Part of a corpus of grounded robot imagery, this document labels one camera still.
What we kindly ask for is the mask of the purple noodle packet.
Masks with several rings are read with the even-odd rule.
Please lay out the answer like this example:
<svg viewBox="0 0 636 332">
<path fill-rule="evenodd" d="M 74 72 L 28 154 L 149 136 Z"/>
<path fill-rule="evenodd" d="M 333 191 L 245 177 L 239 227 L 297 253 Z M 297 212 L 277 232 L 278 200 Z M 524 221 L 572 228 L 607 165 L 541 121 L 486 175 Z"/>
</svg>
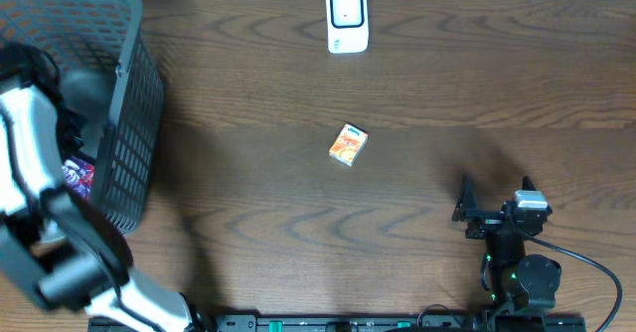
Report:
<svg viewBox="0 0 636 332">
<path fill-rule="evenodd" d="M 94 171 L 92 164 L 76 157 L 67 159 L 63 165 L 67 185 L 85 200 L 89 199 Z"/>
</svg>

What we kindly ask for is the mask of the small orange tissue pack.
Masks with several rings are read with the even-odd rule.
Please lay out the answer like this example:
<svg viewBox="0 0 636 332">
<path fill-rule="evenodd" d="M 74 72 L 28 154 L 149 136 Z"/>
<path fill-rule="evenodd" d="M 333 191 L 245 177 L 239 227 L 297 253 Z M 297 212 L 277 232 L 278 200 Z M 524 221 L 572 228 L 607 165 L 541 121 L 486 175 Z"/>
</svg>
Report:
<svg viewBox="0 0 636 332">
<path fill-rule="evenodd" d="M 352 167 L 364 149 L 368 138 L 369 134 L 366 131 L 346 123 L 330 147 L 329 156 Z"/>
</svg>

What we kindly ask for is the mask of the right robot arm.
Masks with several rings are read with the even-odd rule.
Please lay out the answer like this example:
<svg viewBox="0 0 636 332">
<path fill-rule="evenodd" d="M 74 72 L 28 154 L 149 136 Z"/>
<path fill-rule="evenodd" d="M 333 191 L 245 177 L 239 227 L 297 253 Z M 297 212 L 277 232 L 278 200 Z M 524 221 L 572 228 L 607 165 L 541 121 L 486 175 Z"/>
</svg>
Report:
<svg viewBox="0 0 636 332">
<path fill-rule="evenodd" d="M 462 179 L 452 220 L 465 222 L 465 237 L 483 240 L 482 286 L 493 305 L 480 313 L 483 331 L 545 331 L 546 312 L 556 305 L 561 267 L 541 254 L 528 254 L 525 242 L 543 231 L 552 213 L 529 177 L 497 210 L 478 207 L 472 180 Z"/>
</svg>

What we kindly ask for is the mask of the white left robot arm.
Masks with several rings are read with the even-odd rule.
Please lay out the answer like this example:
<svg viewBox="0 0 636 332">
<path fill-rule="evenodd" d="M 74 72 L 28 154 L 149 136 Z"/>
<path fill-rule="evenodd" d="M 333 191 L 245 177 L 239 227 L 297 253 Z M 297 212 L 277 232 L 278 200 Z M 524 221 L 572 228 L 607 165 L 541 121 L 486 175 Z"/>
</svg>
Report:
<svg viewBox="0 0 636 332">
<path fill-rule="evenodd" d="M 67 183 L 77 115 L 51 56 L 1 50 L 1 269 L 38 307 L 84 311 L 135 331 L 206 331 L 201 315 L 133 265 L 129 246 Z"/>
</svg>

